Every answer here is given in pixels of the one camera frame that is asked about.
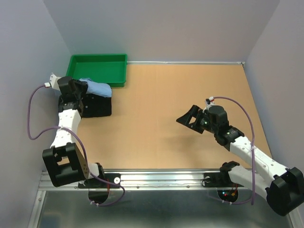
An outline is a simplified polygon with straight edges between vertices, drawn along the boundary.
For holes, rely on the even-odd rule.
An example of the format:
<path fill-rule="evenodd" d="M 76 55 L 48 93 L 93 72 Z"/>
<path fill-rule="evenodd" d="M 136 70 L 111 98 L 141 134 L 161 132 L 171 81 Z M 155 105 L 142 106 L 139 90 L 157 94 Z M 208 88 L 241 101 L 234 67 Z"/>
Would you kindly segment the light blue long sleeve shirt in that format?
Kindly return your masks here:
<path fill-rule="evenodd" d="M 106 98 L 112 97 L 112 89 L 108 84 L 94 82 L 90 78 L 81 78 L 79 80 L 87 83 L 88 89 L 86 94 L 94 94 Z"/>

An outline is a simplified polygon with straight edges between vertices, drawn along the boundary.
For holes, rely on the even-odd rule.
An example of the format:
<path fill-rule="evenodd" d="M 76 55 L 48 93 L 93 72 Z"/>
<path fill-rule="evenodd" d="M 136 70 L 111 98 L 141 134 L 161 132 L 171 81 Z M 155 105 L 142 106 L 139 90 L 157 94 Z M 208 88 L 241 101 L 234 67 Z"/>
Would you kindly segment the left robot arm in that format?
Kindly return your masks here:
<path fill-rule="evenodd" d="M 105 184 L 105 173 L 99 163 L 88 163 L 84 145 L 76 135 L 82 119 L 83 96 L 88 85 L 69 76 L 50 76 L 47 86 L 61 92 L 58 102 L 59 123 L 56 136 L 42 158 L 55 187 L 89 179 L 95 187 Z"/>

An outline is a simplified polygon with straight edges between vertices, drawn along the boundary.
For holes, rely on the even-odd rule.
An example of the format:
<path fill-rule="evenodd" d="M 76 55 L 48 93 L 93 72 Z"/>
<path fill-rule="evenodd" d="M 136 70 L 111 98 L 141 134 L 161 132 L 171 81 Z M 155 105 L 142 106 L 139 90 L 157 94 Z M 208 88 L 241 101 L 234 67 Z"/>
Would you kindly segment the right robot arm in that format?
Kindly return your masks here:
<path fill-rule="evenodd" d="M 264 198 L 270 208 L 285 216 L 304 202 L 304 175 L 296 167 L 288 168 L 266 155 L 236 127 L 229 124 L 222 106 L 201 109 L 193 105 L 176 120 L 198 133 L 214 135 L 216 142 L 252 166 L 249 171 L 238 162 L 225 162 L 219 174 L 208 175 L 205 187 L 229 187 L 238 184 Z"/>

